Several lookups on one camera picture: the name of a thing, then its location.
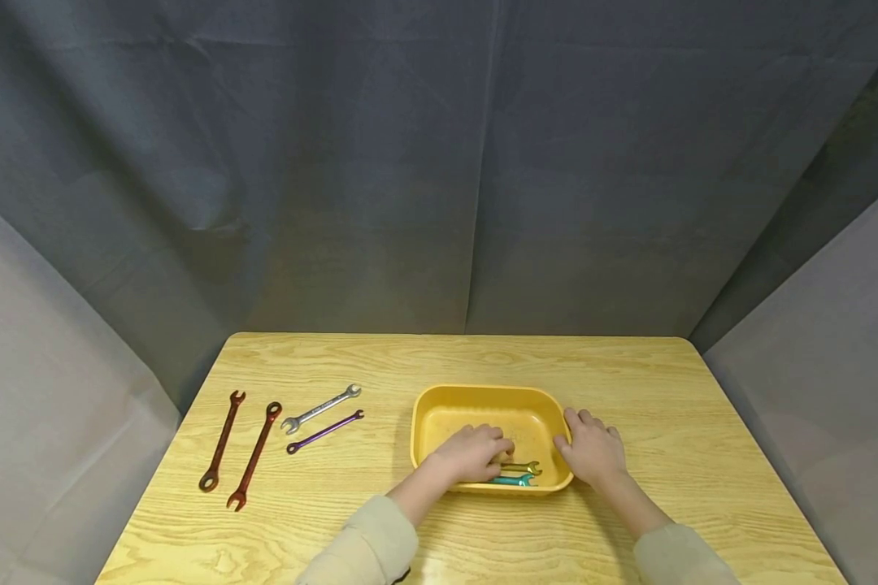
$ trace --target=yellow plastic tray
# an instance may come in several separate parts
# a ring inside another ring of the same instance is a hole
[[[572,481],[572,472],[552,443],[556,435],[569,436],[563,408],[553,396],[536,388],[464,384],[427,388],[413,407],[413,467],[419,467],[427,455],[460,427],[483,423],[501,427],[505,436],[513,439],[515,462],[540,462],[543,473],[532,480],[531,487],[468,483],[453,487],[453,491],[545,495],[560,491]]]

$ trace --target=left hand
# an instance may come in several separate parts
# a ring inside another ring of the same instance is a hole
[[[488,481],[501,474],[500,463],[493,462],[502,453],[514,452],[514,442],[503,438],[500,427],[465,425],[423,461],[450,485],[458,482]]]

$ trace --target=beige sleeve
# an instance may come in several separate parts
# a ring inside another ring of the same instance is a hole
[[[413,561],[419,538],[394,501],[375,496],[354,512],[297,585],[390,585]]]
[[[643,535],[634,559],[649,585],[735,585],[726,562],[692,528],[668,524]]]

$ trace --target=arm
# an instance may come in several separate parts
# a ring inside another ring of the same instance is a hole
[[[724,585],[735,575],[692,529],[675,524],[628,473],[624,444],[615,427],[607,427],[587,410],[566,410],[572,431],[554,437],[556,449],[576,477],[605,499],[635,539],[634,556],[645,583],[654,585]]]
[[[513,452],[498,427],[465,426],[391,489],[371,498],[348,519],[335,540],[312,559],[298,585],[385,585],[406,573],[416,552],[416,526],[432,505],[460,481],[488,481],[501,473],[491,461]]]

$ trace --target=open-end wrench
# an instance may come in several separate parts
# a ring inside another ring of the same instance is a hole
[[[530,485],[531,479],[533,479],[533,474],[523,474],[519,478],[503,478],[503,476],[500,476],[500,478],[494,478],[494,479],[488,481],[488,483],[496,483],[496,484],[501,484],[501,485],[505,485],[505,486],[521,486],[524,488],[525,487],[532,488],[533,486]]]
[[[315,433],[315,435],[313,435],[311,437],[306,437],[305,439],[302,439],[302,441],[299,441],[297,443],[287,444],[286,445],[286,452],[289,453],[290,455],[292,455],[292,454],[296,453],[299,449],[304,448],[305,445],[308,445],[312,441],[315,441],[316,439],[320,439],[320,438],[328,435],[329,432],[341,429],[341,427],[345,426],[346,424],[352,423],[352,421],[359,420],[361,418],[364,418],[364,411],[359,409],[359,410],[355,411],[354,414],[352,414],[350,417],[346,417],[346,418],[343,418],[342,420],[339,420],[338,422],[336,422],[332,426],[328,427],[328,429],[323,429],[321,431],[318,431]]]
[[[523,472],[525,474],[531,474],[533,476],[542,474],[542,470],[540,470],[539,466],[540,462],[531,461],[529,463],[501,463],[501,470],[513,470],[514,472]]]
[[[324,411],[327,411],[334,405],[339,404],[339,402],[346,401],[349,398],[354,398],[360,393],[361,387],[359,387],[356,383],[349,384],[348,388],[345,388],[344,392],[342,392],[338,396],[335,396],[335,398],[333,398],[332,400],[328,402],[322,402],[321,405],[316,406],[314,409],[311,409],[308,412],[299,414],[296,418],[287,418],[280,423],[280,429],[283,429],[283,427],[289,425],[289,429],[286,430],[286,435],[292,435],[294,432],[299,430],[299,425],[302,425],[305,421],[309,420],[312,417],[315,417],[316,414],[322,414]]]
[[[218,487],[218,466],[221,464],[221,456],[224,455],[224,446],[228,444],[228,436],[231,435],[231,425],[234,424],[234,417],[237,414],[237,406],[247,398],[247,392],[237,395],[237,390],[231,392],[231,407],[228,409],[228,417],[224,419],[224,429],[221,430],[221,437],[218,439],[218,445],[215,447],[215,456],[211,458],[211,466],[198,480],[198,488],[203,492],[211,492],[212,489]]]
[[[281,410],[283,410],[283,405],[280,402],[271,402],[271,404],[267,405],[267,420],[264,421],[264,427],[260,431],[258,443],[254,445],[254,451],[250,454],[250,461],[247,462],[247,469],[244,470],[241,485],[237,486],[237,491],[228,498],[228,507],[231,507],[234,501],[237,502],[237,507],[234,509],[235,512],[240,512],[242,507],[247,504],[247,486],[250,485],[250,478],[254,476],[254,469],[258,468],[260,452],[263,451],[263,445],[267,442],[267,436],[273,426],[273,421],[276,420]]]

